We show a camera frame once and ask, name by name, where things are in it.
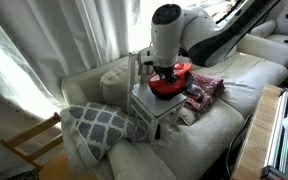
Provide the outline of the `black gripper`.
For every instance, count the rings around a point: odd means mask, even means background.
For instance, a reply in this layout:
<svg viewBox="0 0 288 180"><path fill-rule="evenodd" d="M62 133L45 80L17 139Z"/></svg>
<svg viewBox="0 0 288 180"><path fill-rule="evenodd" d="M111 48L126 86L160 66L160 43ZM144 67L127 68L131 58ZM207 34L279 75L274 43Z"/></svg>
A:
<svg viewBox="0 0 288 180"><path fill-rule="evenodd" d="M173 84L178 80L178 77L173 72L173 67L163 68L154 66L153 69L160 78L165 78L169 84Z"/></svg>

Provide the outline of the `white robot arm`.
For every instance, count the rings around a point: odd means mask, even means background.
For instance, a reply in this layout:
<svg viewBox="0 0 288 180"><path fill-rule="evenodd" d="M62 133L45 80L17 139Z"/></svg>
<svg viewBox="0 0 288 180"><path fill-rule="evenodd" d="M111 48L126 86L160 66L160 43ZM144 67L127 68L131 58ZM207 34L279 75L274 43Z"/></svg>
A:
<svg viewBox="0 0 288 180"><path fill-rule="evenodd" d="M173 66L180 55L197 66L214 66L279 1L238 0L218 21L200 6L185 9L165 4L152 16L152 45L143 53L143 61L170 83L175 81Z"/></svg>

